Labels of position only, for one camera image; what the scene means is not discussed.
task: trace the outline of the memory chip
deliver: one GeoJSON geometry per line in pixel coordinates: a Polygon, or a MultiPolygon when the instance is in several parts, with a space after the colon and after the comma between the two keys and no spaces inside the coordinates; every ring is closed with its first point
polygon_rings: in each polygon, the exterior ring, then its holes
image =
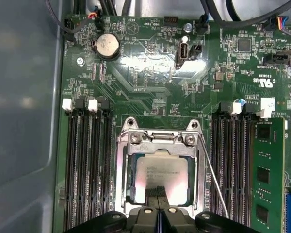
{"type": "Polygon", "coordinates": [[[264,208],[263,206],[257,205],[257,207],[256,207],[256,217],[260,221],[268,224],[268,209],[264,208]]]}
{"type": "Polygon", "coordinates": [[[271,126],[269,125],[258,125],[257,138],[269,140],[271,137],[271,126]]]}
{"type": "Polygon", "coordinates": [[[263,183],[269,183],[270,182],[270,171],[262,168],[262,167],[258,167],[257,168],[257,180],[261,181],[263,183]]]}

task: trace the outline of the black cable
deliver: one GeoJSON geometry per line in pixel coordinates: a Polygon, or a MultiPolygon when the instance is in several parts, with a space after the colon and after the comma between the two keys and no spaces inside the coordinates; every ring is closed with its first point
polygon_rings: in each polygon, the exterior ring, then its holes
{"type": "Polygon", "coordinates": [[[236,13],[236,10],[235,10],[234,4],[233,4],[233,0],[226,0],[225,3],[226,3],[226,8],[227,8],[228,14],[229,14],[229,16],[231,16],[232,20],[236,21],[236,22],[241,21],[238,14],[236,13]]]}
{"type": "Polygon", "coordinates": [[[86,20],[82,21],[78,27],[76,27],[75,29],[70,29],[68,27],[66,27],[56,16],[49,0],[44,0],[45,2],[45,5],[47,6],[47,9],[52,17],[52,19],[56,22],[56,24],[65,32],[69,33],[69,34],[74,34],[74,33],[77,33],[78,31],[80,31],[86,24],[88,24],[91,19],[90,18],[87,18],[86,20]]]}
{"type": "Polygon", "coordinates": [[[110,11],[107,5],[106,0],[99,0],[100,1],[100,5],[101,5],[101,9],[104,15],[109,16],[110,15],[110,11]]]}
{"type": "Polygon", "coordinates": [[[128,16],[130,6],[131,6],[131,0],[125,0],[123,9],[122,9],[122,16],[128,16]]]}
{"type": "Polygon", "coordinates": [[[80,3],[79,0],[74,0],[73,1],[73,13],[78,14],[80,10],[80,3]]]}
{"type": "Polygon", "coordinates": [[[288,29],[286,29],[286,28],[282,28],[281,31],[282,31],[284,34],[287,34],[287,35],[291,36],[291,32],[290,32],[288,29]]]}
{"type": "Polygon", "coordinates": [[[205,15],[209,15],[209,9],[206,3],[207,0],[200,0],[200,3],[202,4],[204,11],[205,11],[205,15]]]}
{"type": "Polygon", "coordinates": [[[116,9],[115,9],[115,5],[113,3],[113,0],[106,0],[107,1],[107,5],[110,9],[110,15],[111,16],[117,16],[117,13],[116,13],[116,9]]]}
{"type": "Polygon", "coordinates": [[[219,24],[222,28],[242,28],[242,27],[247,27],[255,23],[260,23],[262,21],[267,20],[273,15],[279,15],[291,8],[291,0],[288,1],[287,3],[283,4],[282,6],[274,9],[273,11],[270,11],[269,13],[266,13],[262,16],[245,20],[245,21],[240,21],[240,22],[226,22],[223,21],[213,0],[207,0],[206,1],[209,13],[211,14],[212,18],[214,21],[219,24]]]}

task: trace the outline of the microchip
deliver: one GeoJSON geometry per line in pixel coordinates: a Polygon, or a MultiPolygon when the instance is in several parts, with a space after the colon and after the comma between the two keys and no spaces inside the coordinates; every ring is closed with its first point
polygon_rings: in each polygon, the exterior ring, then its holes
{"type": "Polygon", "coordinates": [[[159,113],[160,116],[164,115],[164,108],[159,107],[158,113],[159,113]]]}
{"type": "Polygon", "coordinates": [[[238,51],[239,52],[250,52],[251,51],[251,40],[250,39],[238,39],[238,51]]]}
{"type": "Polygon", "coordinates": [[[263,206],[257,205],[257,207],[256,207],[256,217],[260,221],[268,224],[268,209],[264,208],[263,206]]]}
{"type": "Polygon", "coordinates": [[[203,92],[203,90],[204,90],[203,86],[201,86],[201,85],[197,86],[197,91],[198,92],[203,92]]]}
{"type": "Polygon", "coordinates": [[[222,90],[223,89],[223,83],[215,83],[214,89],[216,90],[222,90]]]}
{"type": "Polygon", "coordinates": [[[269,125],[258,125],[257,138],[269,140],[271,137],[271,127],[269,125]]]}
{"type": "Polygon", "coordinates": [[[257,180],[261,181],[263,183],[269,183],[270,182],[270,171],[262,168],[262,167],[258,167],[257,168],[257,180]]]}

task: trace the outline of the motherboard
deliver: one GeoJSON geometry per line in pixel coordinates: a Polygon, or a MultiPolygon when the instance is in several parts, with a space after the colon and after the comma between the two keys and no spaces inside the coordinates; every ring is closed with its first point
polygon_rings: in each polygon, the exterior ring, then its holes
{"type": "Polygon", "coordinates": [[[129,214],[158,186],[192,218],[291,232],[291,37],[202,18],[93,19],[65,41],[61,104],[55,233],[129,214]]]}

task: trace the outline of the black ram slot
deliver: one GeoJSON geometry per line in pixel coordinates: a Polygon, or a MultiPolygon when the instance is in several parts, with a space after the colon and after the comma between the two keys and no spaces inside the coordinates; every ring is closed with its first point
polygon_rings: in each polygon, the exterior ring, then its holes
{"type": "MultiPolygon", "coordinates": [[[[250,225],[251,197],[250,137],[252,123],[248,116],[212,117],[211,164],[219,183],[230,219],[250,225]]],[[[210,187],[210,210],[224,215],[214,183],[210,187]]]]}
{"type": "Polygon", "coordinates": [[[111,162],[111,136],[112,136],[112,118],[110,113],[104,113],[104,143],[102,161],[103,167],[101,171],[101,214],[109,209],[109,193],[110,193],[110,162],[111,162]]]}
{"type": "Polygon", "coordinates": [[[77,138],[78,118],[69,116],[68,120],[68,139],[67,139],[67,157],[66,157],[66,174],[65,174],[65,195],[66,202],[64,208],[64,231],[72,227],[72,202],[74,186],[74,163],[75,163],[75,146],[77,138]]]}
{"type": "Polygon", "coordinates": [[[89,182],[89,219],[97,217],[97,192],[99,178],[99,147],[100,147],[100,127],[101,111],[92,117],[92,138],[90,143],[90,182],[89,182]]]}

